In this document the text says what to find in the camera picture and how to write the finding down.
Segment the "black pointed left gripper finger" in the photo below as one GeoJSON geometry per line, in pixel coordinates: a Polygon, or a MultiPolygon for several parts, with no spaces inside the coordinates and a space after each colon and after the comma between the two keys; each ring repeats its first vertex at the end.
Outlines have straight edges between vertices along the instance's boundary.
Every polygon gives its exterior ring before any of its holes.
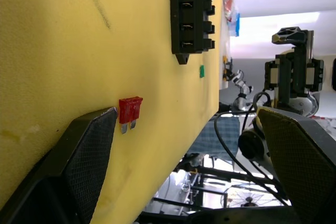
{"type": "Polygon", "coordinates": [[[280,31],[272,35],[271,42],[275,45],[290,44],[295,47],[312,50],[313,37],[313,30],[302,30],[299,27],[286,27],[281,28],[280,31]]]}

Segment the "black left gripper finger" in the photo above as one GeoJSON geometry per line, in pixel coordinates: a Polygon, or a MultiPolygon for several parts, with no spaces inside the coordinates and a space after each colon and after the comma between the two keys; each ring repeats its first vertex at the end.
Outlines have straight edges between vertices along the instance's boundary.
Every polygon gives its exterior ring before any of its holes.
{"type": "Polygon", "coordinates": [[[335,140],[315,120],[258,109],[270,159],[302,223],[335,223],[335,140]]]}
{"type": "Polygon", "coordinates": [[[90,223],[117,117],[112,107],[74,119],[1,209],[1,223],[90,223]]]}

